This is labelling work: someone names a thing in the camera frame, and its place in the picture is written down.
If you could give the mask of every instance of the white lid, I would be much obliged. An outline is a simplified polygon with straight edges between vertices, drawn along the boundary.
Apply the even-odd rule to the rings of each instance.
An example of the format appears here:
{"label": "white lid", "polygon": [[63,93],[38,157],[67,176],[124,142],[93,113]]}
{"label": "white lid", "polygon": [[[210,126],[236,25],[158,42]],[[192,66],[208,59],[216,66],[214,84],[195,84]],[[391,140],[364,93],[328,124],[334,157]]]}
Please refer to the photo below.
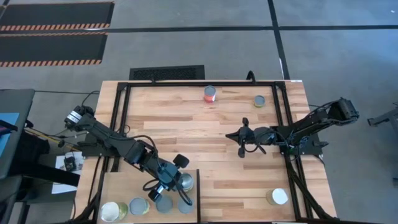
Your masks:
{"label": "white lid", "polygon": [[283,205],[288,200],[287,194],[284,189],[275,189],[272,192],[272,199],[274,199],[274,202],[278,205]]}
{"label": "white lid", "polygon": [[116,202],[107,202],[101,208],[101,219],[113,222],[119,217],[119,205]]}

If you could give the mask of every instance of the red can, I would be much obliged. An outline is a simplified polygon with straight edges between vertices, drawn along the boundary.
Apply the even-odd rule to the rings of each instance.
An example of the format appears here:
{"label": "red can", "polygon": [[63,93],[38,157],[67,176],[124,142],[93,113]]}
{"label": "red can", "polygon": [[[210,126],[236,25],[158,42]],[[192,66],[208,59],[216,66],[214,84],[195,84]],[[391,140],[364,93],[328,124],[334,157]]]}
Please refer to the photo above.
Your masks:
{"label": "red can", "polygon": [[205,87],[205,101],[212,103],[216,100],[216,88],[214,86]]}

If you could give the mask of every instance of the wooden table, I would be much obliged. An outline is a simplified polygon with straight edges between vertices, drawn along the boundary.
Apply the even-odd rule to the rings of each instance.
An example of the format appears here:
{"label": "wooden table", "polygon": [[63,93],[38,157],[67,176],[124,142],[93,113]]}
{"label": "wooden table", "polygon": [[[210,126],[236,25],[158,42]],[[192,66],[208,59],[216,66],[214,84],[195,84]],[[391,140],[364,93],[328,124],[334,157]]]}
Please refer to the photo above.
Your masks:
{"label": "wooden table", "polygon": [[[310,111],[304,86],[302,82],[285,83],[293,120],[297,121]],[[95,116],[106,125],[111,121],[117,84],[116,81],[106,81],[101,87]],[[249,119],[251,129],[277,125],[271,87],[226,86],[216,89],[216,101],[208,104],[203,101],[203,87],[132,88],[126,120],[126,124],[131,127],[128,136],[149,135],[154,139],[161,158],[172,161],[181,153],[190,160],[186,169],[200,170],[203,222],[295,220],[285,162],[279,148],[267,146],[266,155],[256,151],[241,159],[238,157],[238,145],[225,137],[225,134],[235,132],[242,126],[242,117]],[[123,94],[118,120],[123,107]],[[284,113],[282,95],[278,94]],[[253,105],[256,95],[266,98],[265,107],[256,108]],[[285,114],[283,117],[284,124],[287,124]],[[309,191],[326,212],[335,216],[323,164],[314,156],[301,158]],[[87,204],[96,160],[95,157],[88,158],[84,163],[76,193],[77,214]],[[128,169],[129,165],[121,161],[119,171]],[[96,192],[99,173],[97,172],[93,192]],[[274,188],[287,191],[288,203],[274,206],[267,202],[266,192]],[[297,192],[304,217],[302,194],[299,189]]]}

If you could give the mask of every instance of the floor mat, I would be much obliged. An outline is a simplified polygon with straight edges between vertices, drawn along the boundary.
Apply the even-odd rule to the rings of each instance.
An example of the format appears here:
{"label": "floor mat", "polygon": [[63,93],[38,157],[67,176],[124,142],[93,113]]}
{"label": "floor mat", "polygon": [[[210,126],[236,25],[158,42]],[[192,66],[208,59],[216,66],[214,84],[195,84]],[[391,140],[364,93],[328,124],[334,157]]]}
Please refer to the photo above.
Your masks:
{"label": "floor mat", "polygon": [[0,30],[54,30],[109,27],[114,3],[11,4]]}
{"label": "floor mat", "polygon": [[97,65],[107,33],[3,34],[0,67]]}
{"label": "floor mat", "polygon": [[131,68],[130,80],[204,80],[205,66]]}

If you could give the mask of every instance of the wooden board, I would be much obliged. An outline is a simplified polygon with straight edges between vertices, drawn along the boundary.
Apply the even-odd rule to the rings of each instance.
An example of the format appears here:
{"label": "wooden board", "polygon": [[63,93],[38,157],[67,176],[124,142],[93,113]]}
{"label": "wooden board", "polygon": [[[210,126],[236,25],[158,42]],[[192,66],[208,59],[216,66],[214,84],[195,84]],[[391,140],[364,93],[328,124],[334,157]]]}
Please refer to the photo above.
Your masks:
{"label": "wooden board", "polygon": [[[107,125],[111,121],[117,83],[103,82],[97,104],[96,118]],[[286,81],[286,87],[293,120],[297,121],[309,112],[303,83]],[[216,102],[208,104],[203,101],[202,87],[134,87],[127,111],[126,124],[131,127],[128,136],[150,135],[160,157],[172,160],[181,153],[191,161],[187,169],[200,169],[202,221],[294,220],[287,173],[278,147],[268,146],[266,155],[255,152],[241,159],[238,145],[225,138],[225,134],[242,126],[242,117],[249,119],[252,129],[277,125],[271,88],[216,89]],[[254,107],[252,99],[256,95],[266,98],[265,107]],[[279,100],[287,124],[281,93]],[[302,156],[302,160],[308,189],[326,212],[336,215],[324,166],[313,156]],[[83,166],[76,193],[77,214],[87,203],[95,162],[96,158],[89,158]],[[128,166],[121,163],[121,172],[125,165]],[[289,202],[282,206],[269,205],[266,192],[278,187],[287,191]],[[298,194],[304,217],[299,190]]]}
{"label": "wooden board", "polygon": [[[150,209],[145,215],[132,215],[127,213],[118,223],[196,223],[198,220],[197,214],[197,187],[196,187],[196,171],[185,170],[184,172],[192,175],[195,186],[187,195],[193,202],[193,211],[189,214],[183,214],[178,210],[177,202],[180,196],[177,192],[166,191],[162,195],[168,195],[173,201],[173,209],[167,213],[160,213],[156,210],[156,205],[148,197],[148,192],[142,190],[142,186],[153,179],[152,176],[142,173],[132,166],[127,165],[123,172],[109,172],[105,174],[103,193],[101,197],[101,206],[106,202],[124,202],[126,205],[135,197],[142,197],[149,202]],[[106,223],[102,221],[100,214],[98,214],[97,223]]]}

